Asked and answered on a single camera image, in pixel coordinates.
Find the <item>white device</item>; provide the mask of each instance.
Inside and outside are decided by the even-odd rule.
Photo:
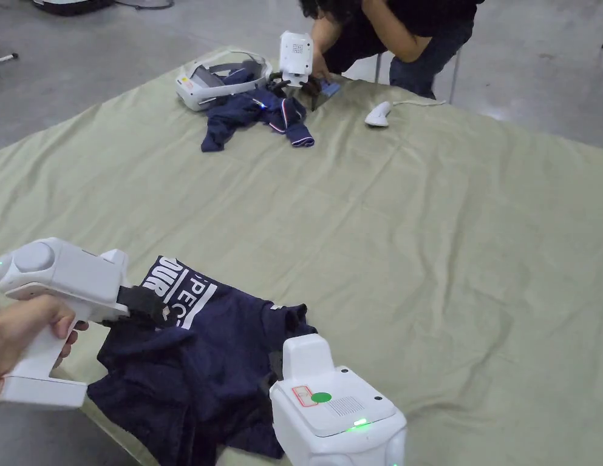
[[[273,428],[295,466],[403,466],[405,416],[317,334],[288,339],[270,390]]]
[[[41,10],[53,15],[75,16],[105,8],[114,0],[32,0]]]
[[[289,85],[301,87],[312,74],[312,57],[315,42],[308,33],[295,34],[286,31],[281,35],[279,45],[279,69],[283,81],[291,81]]]
[[[237,84],[226,83],[243,70],[252,74],[254,79]],[[271,63],[255,53],[225,51],[182,69],[175,82],[176,94],[191,110],[207,110],[218,97],[264,87],[272,72]]]
[[[368,114],[368,116],[364,120],[364,123],[369,126],[376,126],[376,127],[389,126],[389,123],[387,122],[387,115],[392,110],[392,107],[395,105],[410,104],[410,105],[417,105],[420,107],[432,107],[432,106],[436,106],[436,105],[444,105],[445,103],[446,103],[446,101],[440,101],[440,102],[422,102],[422,101],[414,101],[414,100],[404,100],[404,101],[400,101],[400,102],[387,102],[386,101],[386,102],[380,103],[375,108],[373,108],[372,111]]]
[[[15,300],[53,294],[72,309],[77,320],[117,320],[129,315],[117,303],[126,280],[127,255],[114,249],[93,255],[58,238],[40,239],[0,257],[0,291]],[[87,385],[49,377],[66,340],[44,329],[27,348],[21,361],[0,381],[0,402],[78,408]]]

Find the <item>gray concrete floor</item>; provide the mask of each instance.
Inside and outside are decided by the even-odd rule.
[[[308,27],[296,0],[177,0],[58,18],[0,0],[0,148],[60,123],[215,47],[268,56]],[[603,147],[603,0],[486,0],[463,49],[455,105]],[[381,80],[387,82],[387,63]],[[373,59],[348,73],[371,80]],[[453,63],[438,77],[447,98]],[[82,414],[0,407],[0,465],[129,465]]]

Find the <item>person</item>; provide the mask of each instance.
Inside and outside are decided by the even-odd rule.
[[[313,18],[312,74],[330,81],[368,56],[394,53],[389,83],[435,99],[433,82],[469,41],[484,0],[300,0]]]
[[[59,339],[65,339],[60,356],[54,367],[70,354],[77,341],[75,330],[87,330],[87,322],[77,322],[70,332],[74,312],[55,296],[48,294],[28,301],[18,301],[0,312],[0,380],[18,363],[27,346],[47,326]]]

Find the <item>green sticker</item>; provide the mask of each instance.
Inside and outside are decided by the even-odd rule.
[[[312,402],[314,403],[327,403],[332,396],[329,393],[323,393],[320,391],[319,393],[315,393],[312,395]]]

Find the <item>person's arm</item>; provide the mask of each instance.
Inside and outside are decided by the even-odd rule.
[[[325,53],[338,40],[342,32],[342,27],[335,22],[329,21],[327,18],[319,18],[312,26],[310,36],[315,42],[315,53]]]
[[[71,345],[77,341],[77,333],[68,330],[74,312],[57,297],[41,295],[28,301],[19,301],[0,312],[0,378],[11,371],[27,346],[46,327],[51,326],[55,336],[65,339],[66,344],[56,362],[70,354]],[[86,330],[87,322],[78,322],[76,330]]]
[[[362,0],[361,9],[380,41],[404,62],[420,58],[432,37],[420,37],[408,31],[386,5],[386,0]]]
[[[324,79],[331,82],[331,74],[327,68],[327,63],[323,53],[328,51],[338,40],[342,32],[342,27],[329,21],[327,18],[319,18],[312,26],[311,37],[315,43],[315,54],[312,57],[312,76],[318,79]]]

